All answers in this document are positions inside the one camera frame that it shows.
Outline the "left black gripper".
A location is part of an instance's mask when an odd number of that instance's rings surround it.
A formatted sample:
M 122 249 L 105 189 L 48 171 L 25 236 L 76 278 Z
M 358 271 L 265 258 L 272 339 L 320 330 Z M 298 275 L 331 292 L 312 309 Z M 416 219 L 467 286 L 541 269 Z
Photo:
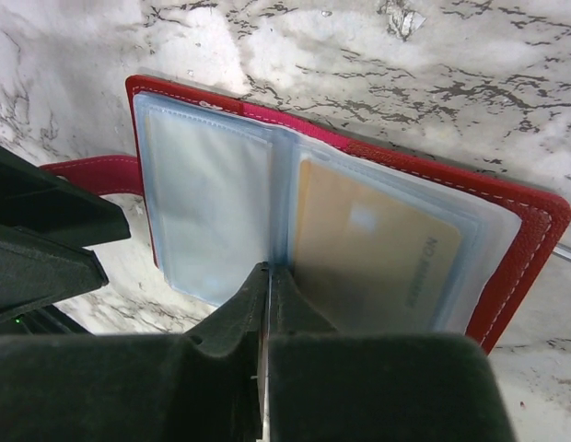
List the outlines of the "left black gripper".
M 131 237 L 122 208 L 0 146 L 0 225 L 77 246 L 0 239 L 0 336 L 90 334 L 48 305 L 107 284 L 96 254 L 78 247 Z

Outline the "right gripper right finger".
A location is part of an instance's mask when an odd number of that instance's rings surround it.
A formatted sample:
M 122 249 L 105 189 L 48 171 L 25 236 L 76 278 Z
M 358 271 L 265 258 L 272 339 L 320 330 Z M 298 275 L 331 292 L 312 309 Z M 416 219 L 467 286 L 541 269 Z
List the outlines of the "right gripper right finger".
M 512 441 L 484 351 L 458 334 L 337 331 L 284 267 L 271 271 L 273 441 Z

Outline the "red leather card holder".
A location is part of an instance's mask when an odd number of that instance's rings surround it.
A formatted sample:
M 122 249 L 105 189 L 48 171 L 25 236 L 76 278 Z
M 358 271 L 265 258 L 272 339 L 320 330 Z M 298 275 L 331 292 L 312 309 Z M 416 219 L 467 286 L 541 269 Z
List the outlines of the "red leather card holder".
M 433 322 L 413 332 L 463 333 L 485 350 L 571 220 L 569 203 L 556 194 L 372 145 L 283 111 L 153 76 L 130 76 L 125 87 L 135 155 L 47 170 L 96 194 L 142 196 L 154 260 L 167 283 L 214 306 L 226 303 L 258 262 L 284 265 L 297 283 L 306 159 L 459 230 Z

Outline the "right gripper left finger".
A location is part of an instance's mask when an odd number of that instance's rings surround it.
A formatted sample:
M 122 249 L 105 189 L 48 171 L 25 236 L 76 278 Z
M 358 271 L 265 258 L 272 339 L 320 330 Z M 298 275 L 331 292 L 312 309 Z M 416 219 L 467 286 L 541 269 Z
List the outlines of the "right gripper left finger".
M 254 441 L 270 270 L 183 334 L 0 337 L 0 441 Z

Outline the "gold credit card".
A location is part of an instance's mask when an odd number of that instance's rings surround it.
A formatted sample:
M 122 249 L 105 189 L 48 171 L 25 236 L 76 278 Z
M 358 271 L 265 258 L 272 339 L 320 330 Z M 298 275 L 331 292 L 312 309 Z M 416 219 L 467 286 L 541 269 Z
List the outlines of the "gold credit card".
M 453 225 L 306 159 L 294 274 L 342 332 L 421 332 L 445 292 L 462 236 Z

